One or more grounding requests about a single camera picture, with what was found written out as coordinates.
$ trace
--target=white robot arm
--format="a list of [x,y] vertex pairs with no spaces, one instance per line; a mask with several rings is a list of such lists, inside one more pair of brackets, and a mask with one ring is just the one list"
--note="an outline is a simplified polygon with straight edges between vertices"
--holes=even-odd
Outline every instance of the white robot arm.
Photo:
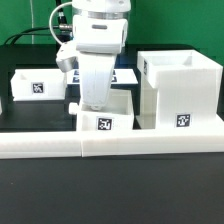
[[127,37],[130,0],[73,0],[74,40],[63,43],[56,62],[63,72],[79,63],[82,103],[100,110],[107,103],[117,54]]

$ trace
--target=white block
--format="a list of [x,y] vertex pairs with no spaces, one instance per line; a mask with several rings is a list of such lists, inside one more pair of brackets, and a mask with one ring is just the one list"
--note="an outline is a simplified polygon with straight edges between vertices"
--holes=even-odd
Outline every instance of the white block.
[[137,66],[148,85],[141,115],[154,114],[156,128],[197,127],[216,119],[221,65],[195,50],[179,50],[139,52]]
[[15,101],[62,100],[67,81],[59,69],[17,69],[11,86]]
[[75,132],[0,133],[0,159],[80,157],[80,139]]
[[108,103],[100,111],[80,103],[77,112],[77,131],[131,130],[133,122],[130,90],[111,89]]

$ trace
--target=black table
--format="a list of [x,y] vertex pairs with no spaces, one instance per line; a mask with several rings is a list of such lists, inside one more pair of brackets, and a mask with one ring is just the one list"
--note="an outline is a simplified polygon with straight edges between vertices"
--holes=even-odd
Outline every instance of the black table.
[[[128,45],[117,66],[135,68],[139,49],[188,48]],[[74,128],[72,118],[64,113],[64,103],[13,104],[6,85],[15,68],[56,67],[55,54],[53,45],[0,47],[1,132]],[[41,123],[40,119],[27,128],[22,122],[24,106],[27,110],[41,106],[41,117],[58,123]],[[47,115],[47,107],[57,108],[57,113]],[[21,121],[13,126],[12,119],[18,117]],[[32,123],[34,118],[30,111],[27,119]],[[1,224],[223,222],[223,153],[0,160]]]

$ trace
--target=cable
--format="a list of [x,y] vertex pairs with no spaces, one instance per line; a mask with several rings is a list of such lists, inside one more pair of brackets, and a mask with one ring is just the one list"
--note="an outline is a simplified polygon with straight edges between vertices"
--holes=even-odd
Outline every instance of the cable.
[[72,2],[66,2],[64,4],[61,4],[59,5],[58,7],[56,7],[53,12],[51,13],[51,16],[50,16],[50,19],[49,19],[49,28],[50,28],[50,31],[51,31],[51,34],[53,36],[53,38],[60,44],[62,45],[63,43],[57,38],[57,36],[55,35],[55,32],[53,30],[53,26],[52,26],[52,20],[53,20],[53,17],[55,15],[55,13],[60,10],[61,8],[64,8],[65,6],[68,6],[68,5],[72,5]]
[[12,38],[14,38],[14,37],[17,37],[17,36],[22,37],[22,36],[28,36],[28,35],[30,35],[30,36],[31,36],[31,35],[34,35],[34,36],[51,36],[51,34],[47,34],[47,33],[23,33],[23,34],[19,33],[19,34],[15,34],[15,35],[10,36],[10,37],[4,42],[4,45],[6,45],[7,42],[8,42],[9,40],[11,40]]
[[[61,0],[56,0],[56,6],[61,5]],[[58,24],[67,24],[67,19],[64,15],[63,8],[58,10]]]
[[[54,29],[59,29],[59,26],[53,26]],[[34,32],[34,31],[40,31],[40,30],[49,30],[48,26],[43,26],[43,27],[36,27],[36,28],[31,28],[31,29],[27,29],[24,30],[23,32],[19,34],[15,35],[15,38],[12,40],[11,44],[15,44],[15,42],[21,37],[23,36],[24,33],[30,33],[30,32]]]

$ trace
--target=open white box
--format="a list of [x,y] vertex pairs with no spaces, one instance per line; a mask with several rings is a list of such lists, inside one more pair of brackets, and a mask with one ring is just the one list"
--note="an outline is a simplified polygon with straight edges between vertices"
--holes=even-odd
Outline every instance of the open white box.
[[216,119],[222,66],[195,50],[138,52],[142,128],[202,127]]
[[77,112],[77,131],[125,131],[132,130],[134,111],[130,90],[111,89],[107,105],[93,111],[82,103]]
[[15,101],[63,100],[67,80],[59,69],[16,69],[11,86]]

